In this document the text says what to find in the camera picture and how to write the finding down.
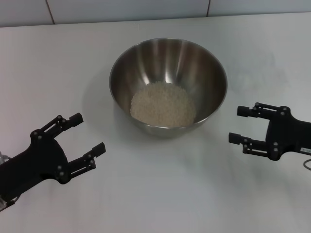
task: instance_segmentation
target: metal bowl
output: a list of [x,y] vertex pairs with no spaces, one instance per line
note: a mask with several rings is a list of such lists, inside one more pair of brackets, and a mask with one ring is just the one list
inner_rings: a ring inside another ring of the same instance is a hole
[[[131,100],[148,83],[162,81],[184,88],[194,100],[196,117],[186,127],[148,125],[130,115]],[[144,131],[175,137],[202,125],[223,103],[227,91],[224,68],[205,48],[186,40],[159,38],[125,51],[110,73],[110,91],[118,106]]]

